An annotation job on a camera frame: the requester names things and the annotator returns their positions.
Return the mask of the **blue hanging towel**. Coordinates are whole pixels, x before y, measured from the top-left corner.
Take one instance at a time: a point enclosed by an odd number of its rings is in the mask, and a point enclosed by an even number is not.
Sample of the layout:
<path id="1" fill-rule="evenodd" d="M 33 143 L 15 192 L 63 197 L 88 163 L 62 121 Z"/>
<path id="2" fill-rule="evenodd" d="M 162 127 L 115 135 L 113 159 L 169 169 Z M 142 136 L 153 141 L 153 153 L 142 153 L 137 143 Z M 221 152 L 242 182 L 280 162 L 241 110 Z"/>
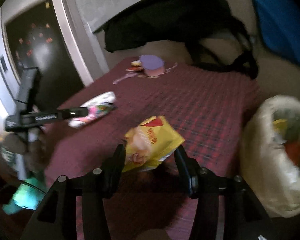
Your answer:
<path id="1" fill-rule="evenodd" d="M 292 0 L 252 0 L 263 44 L 300 67 L 300 10 Z"/>

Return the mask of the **red plaid tablecloth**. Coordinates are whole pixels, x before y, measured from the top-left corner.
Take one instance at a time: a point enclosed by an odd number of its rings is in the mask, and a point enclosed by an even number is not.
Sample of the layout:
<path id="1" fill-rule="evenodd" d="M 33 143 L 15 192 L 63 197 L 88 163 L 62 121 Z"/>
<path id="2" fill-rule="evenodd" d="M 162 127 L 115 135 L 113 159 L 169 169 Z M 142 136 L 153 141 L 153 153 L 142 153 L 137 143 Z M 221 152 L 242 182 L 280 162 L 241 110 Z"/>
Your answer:
<path id="1" fill-rule="evenodd" d="M 113 111 L 81 128 L 65 121 L 47 126 L 47 183 L 63 174 L 79 177 L 100 166 L 130 129 L 145 123 L 153 134 L 160 127 L 159 116 L 184 138 L 189 157 L 218 176 L 226 175 L 243 125 L 259 102 L 257 81 L 184 63 L 168 63 L 170 72 L 154 79 L 124 79 L 130 63 L 130 58 L 122 60 L 63 105 L 77 107 L 112 91 L 116 96 Z M 136 239 L 151 229 L 160 229 L 171 239 L 188 239 L 196 205 L 181 187 L 173 156 L 156 169 L 123 173 L 117 193 L 104 201 L 112 239 Z"/>

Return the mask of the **black hanging bag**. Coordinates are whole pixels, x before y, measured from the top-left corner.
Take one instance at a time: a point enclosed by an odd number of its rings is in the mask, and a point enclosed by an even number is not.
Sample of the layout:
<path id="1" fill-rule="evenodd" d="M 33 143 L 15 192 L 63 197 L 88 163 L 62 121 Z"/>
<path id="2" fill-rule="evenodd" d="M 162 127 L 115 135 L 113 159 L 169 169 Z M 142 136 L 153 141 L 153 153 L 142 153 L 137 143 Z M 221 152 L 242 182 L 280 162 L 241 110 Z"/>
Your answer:
<path id="1" fill-rule="evenodd" d="M 232 14 L 226 0 L 179 0 L 166 7 L 143 1 L 109 20 L 103 31 L 105 49 L 110 53 L 167 40 L 183 43 L 193 65 L 200 69 L 238 72 L 252 80 L 258 76 L 250 35 L 244 23 Z M 231 64 L 224 64 L 202 44 L 203 40 L 221 33 L 231 34 L 241 46 L 241 55 Z"/>

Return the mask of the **pink sponge with purple pad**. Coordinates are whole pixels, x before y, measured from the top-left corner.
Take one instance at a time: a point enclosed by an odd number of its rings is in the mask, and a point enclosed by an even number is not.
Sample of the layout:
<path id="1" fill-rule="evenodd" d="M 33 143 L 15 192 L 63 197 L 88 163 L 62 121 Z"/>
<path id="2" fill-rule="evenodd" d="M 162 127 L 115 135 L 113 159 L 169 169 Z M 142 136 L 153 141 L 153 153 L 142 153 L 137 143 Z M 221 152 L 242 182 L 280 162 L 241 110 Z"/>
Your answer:
<path id="1" fill-rule="evenodd" d="M 165 72 L 165 62 L 155 55 L 141 55 L 139 57 L 144 73 L 149 77 L 159 76 Z"/>

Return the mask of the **trash bin with yellow bag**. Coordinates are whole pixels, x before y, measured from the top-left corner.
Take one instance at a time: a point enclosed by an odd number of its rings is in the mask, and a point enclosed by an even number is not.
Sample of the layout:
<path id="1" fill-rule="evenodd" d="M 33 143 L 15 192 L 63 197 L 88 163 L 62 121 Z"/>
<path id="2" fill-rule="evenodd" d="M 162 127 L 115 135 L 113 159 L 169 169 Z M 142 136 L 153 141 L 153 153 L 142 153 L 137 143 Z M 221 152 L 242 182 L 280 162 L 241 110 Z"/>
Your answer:
<path id="1" fill-rule="evenodd" d="M 300 163 L 285 144 L 300 145 L 300 100 L 277 95 L 264 101 L 241 137 L 241 174 L 270 217 L 300 214 Z"/>

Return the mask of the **yellow snack bag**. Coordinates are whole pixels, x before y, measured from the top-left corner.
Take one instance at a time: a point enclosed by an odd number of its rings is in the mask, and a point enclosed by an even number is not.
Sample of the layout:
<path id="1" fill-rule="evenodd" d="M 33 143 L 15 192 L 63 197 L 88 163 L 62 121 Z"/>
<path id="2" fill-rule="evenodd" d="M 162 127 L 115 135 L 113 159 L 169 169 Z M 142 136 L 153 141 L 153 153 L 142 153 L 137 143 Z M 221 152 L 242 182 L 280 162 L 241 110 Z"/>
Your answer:
<path id="1" fill-rule="evenodd" d="M 151 116 L 125 134 L 126 160 L 123 172 L 157 168 L 184 141 L 164 116 Z"/>

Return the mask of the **colourful white wrapper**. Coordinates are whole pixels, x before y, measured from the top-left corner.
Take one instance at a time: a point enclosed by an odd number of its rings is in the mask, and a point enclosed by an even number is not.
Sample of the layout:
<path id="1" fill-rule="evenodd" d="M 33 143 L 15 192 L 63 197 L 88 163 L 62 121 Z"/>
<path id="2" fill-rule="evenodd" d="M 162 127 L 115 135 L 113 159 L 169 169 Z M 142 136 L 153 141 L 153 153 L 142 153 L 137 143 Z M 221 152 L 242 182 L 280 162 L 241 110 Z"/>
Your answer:
<path id="1" fill-rule="evenodd" d="M 110 113 L 115 108 L 116 96 L 109 91 L 100 94 L 81 105 L 88 109 L 88 115 L 80 118 L 73 118 L 68 122 L 72 128 L 80 128 L 88 125 Z"/>

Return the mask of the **black door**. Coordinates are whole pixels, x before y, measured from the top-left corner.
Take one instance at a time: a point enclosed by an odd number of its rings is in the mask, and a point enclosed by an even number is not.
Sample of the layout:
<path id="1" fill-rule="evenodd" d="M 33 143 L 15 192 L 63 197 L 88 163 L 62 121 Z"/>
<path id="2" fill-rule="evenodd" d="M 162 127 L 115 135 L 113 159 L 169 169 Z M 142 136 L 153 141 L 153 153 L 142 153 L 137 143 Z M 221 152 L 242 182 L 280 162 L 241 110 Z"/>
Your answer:
<path id="1" fill-rule="evenodd" d="M 36 106 L 59 107 L 84 85 L 68 53 L 52 0 L 30 8 L 6 24 L 6 35 L 19 75 L 37 67 L 41 73 Z"/>

